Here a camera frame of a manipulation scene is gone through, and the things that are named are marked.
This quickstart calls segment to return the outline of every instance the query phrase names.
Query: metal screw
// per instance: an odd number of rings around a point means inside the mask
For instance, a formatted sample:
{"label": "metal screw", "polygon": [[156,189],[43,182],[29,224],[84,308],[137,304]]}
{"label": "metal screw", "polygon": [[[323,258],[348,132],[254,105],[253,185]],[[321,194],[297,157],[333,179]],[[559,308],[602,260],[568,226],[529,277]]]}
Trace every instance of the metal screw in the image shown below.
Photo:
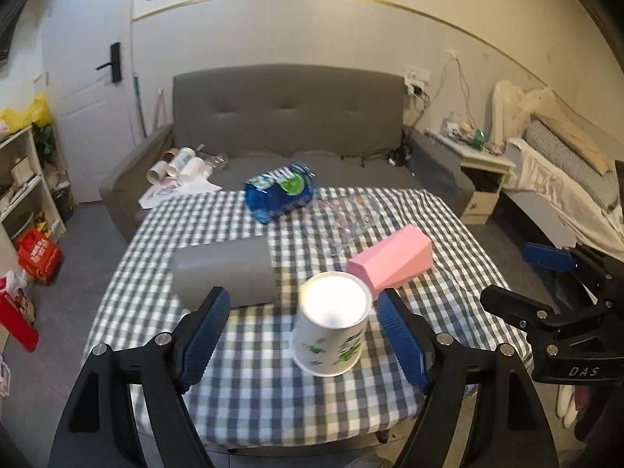
{"label": "metal screw", "polygon": [[440,333],[436,336],[436,341],[440,345],[450,345],[453,343],[453,337],[449,333]]}
{"label": "metal screw", "polygon": [[154,339],[154,342],[156,343],[156,345],[159,345],[159,346],[166,345],[170,341],[171,341],[171,334],[169,333],[160,333]]}
{"label": "metal screw", "polygon": [[104,352],[108,350],[108,347],[104,343],[98,343],[93,347],[91,353],[95,356],[101,356]]}
{"label": "metal screw", "polygon": [[511,357],[516,353],[516,350],[511,345],[503,343],[500,346],[500,353],[502,353],[504,356]]}

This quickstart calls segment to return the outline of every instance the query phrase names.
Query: checkered tablecloth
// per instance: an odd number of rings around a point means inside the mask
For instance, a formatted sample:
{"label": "checkered tablecloth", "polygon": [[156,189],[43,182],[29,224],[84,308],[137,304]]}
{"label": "checkered tablecloth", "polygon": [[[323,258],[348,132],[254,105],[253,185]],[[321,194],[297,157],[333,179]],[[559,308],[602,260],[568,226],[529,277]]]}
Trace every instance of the checkered tablecloth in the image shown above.
{"label": "checkered tablecloth", "polygon": [[[255,222],[243,192],[223,191],[167,201],[145,219],[119,263],[96,314],[93,345],[115,350],[143,345],[171,331],[188,310],[170,297],[170,257],[177,248],[267,234],[282,294],[273,305],[232,309],[201,382],[184,396],[205,442],[229,447],[304,445],[387,429],[414,417],[422,404],[405,380],[374,311],[360,361],[335,378],[300,370],[288,352],[297,289],[322,271],[340,270],[364,248],[413,223],[433,242],[434,267],[399,290],[436,332],[494,349],[514,345],[526,358],[519,331],[486,313],[479,294],[503,277],[466,227],[439,198],[419,190],[320,189],[324,199],[365,194],[380,206],[377,223],[338,256],[319,251],[304,227],[305,211],[269,225]],[[241,270],[244,279],[245,270]],[[132,388],[139,429],[151,432],[140,388]]]}

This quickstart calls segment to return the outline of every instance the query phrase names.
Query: white bedside table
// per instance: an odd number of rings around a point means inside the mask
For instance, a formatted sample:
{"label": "white bedside table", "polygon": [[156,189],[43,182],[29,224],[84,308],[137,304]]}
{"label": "white bedside table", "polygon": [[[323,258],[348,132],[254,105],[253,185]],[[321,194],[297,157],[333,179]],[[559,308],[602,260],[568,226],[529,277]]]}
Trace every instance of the white bedside table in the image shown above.
{"label": "white bedside table", "polygon": [[466,225],[483,225],[494,212],[504,179],[516,164],[504,156],[477,151],[466,143],[455,142],[441,133],[431,135],[455,152],[461,169],[474,184],[475,192],[460,220]]}

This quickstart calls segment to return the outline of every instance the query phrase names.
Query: sofa backrest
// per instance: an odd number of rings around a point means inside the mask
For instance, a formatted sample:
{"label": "sofa backrest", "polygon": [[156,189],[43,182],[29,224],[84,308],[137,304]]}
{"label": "sofa backrest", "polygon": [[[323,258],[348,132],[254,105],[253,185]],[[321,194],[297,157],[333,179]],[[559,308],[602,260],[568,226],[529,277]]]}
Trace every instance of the sofa backrest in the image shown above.
{"label": "sofa backrest", "polygon": [[314,65],[219,68],[174,78],[176,146],[244,156],[385,154],[401,143],[402,77]]}

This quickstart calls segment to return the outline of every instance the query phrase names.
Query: gray sofa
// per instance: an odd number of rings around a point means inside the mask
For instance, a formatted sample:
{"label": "gray sofa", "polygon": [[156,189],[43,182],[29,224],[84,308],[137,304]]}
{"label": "gray sofa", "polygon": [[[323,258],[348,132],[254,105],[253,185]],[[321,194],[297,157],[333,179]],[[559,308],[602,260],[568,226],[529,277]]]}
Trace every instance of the gray sofa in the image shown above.
{"label": "gray sofa", "polygon": [[127,241],[146,211],[138,199],[145,172],[175,146],[225,152],[230,161],[210,181],[241,190],[244,181],[290,163],[305,163],[318,186],[426,188],[463,212],[472,183],[452,153],[418,132],[407,167],[386,153],[401,143],[405,88],[398,76],[313,65],[255,65],[174,78],[174,124],[135,148],[100,187]]}

